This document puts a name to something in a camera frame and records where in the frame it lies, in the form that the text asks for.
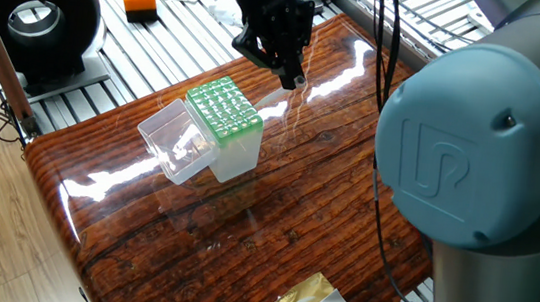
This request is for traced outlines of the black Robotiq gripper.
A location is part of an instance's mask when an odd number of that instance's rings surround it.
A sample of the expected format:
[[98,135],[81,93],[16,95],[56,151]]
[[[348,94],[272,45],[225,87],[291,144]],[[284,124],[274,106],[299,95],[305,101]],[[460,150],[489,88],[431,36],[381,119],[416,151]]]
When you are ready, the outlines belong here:
[[314,0],[235,0],[241,9],[245,26],[232,40],[232,47],[243,57],[260,68],[268,68],[278,75],[283,88],[294,90],[305,82],[302,62],[307,38],[278,36],[268,42],[267,52],[259,43],[260,37],[272,36],[281,26],[273,27],[270,22],[283,21],[293,35],[311,28],[316,12]]

